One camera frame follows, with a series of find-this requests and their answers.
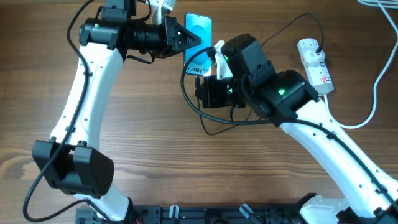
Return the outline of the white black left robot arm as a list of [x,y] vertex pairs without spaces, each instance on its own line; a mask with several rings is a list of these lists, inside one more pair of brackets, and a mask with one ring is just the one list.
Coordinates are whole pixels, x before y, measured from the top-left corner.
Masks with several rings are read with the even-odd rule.
[[140,223],[130,198],[113,183],[114,163],[100,153],[100,131],[112,86],[129,50],[165,59],[201,43],[170,13],[173,1],[149,1],[136,16],[135,1],[106,1],[79,30],[78,68],[67,103],[46,141],[32,156],[39,178],[93,210],[90,223]]

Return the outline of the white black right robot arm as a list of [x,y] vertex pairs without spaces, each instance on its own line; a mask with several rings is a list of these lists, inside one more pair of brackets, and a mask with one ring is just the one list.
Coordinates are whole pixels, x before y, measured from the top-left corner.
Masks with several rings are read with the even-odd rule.
[[298,72],[275,71],[259,42],[242,34],[206,47],[224,78],[196,90],[204,107],[249,106],[258,123],[281,128],[323,167],[342,198],[311,194],[298,205],[307,223],[396,223],[397,181],[382,171],[334,121],[318,92]]

